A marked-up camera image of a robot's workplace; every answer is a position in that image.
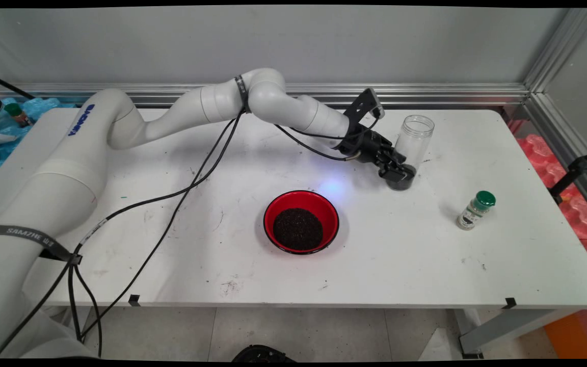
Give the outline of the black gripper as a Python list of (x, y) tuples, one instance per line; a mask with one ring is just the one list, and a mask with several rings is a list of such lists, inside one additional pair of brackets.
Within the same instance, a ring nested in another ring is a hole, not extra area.
[(380, 133), (361, 123), (350, 125), (347, 137), (336, 149), (343, 155), (357, 155), (356, 160), (362, 163), (380, 165), (378, 175), (388, 182), (397, 184), (412, 179), (412, 166), (405, 164), (407, 157), (396, 151)]

